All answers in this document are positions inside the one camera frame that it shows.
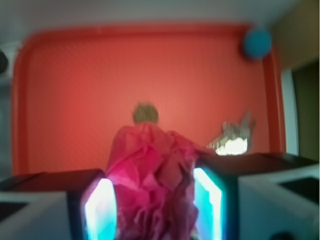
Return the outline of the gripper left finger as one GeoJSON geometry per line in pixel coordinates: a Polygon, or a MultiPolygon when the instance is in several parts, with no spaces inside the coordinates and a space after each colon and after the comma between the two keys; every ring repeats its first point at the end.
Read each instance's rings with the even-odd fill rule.
{"type": "Polygon", "coordinates": [[[114,240],[117,201],[100,169],[41,172],[0,182],[2,240],[114,240]]]}

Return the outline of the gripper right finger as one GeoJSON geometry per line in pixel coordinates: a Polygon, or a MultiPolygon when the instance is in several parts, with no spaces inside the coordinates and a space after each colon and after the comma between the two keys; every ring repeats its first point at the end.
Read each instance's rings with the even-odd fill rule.
{"type": "Polygon", "coordinates": [[[317,240],[320,166],[288,153],[202,155],[197,240],[317,240]]]}

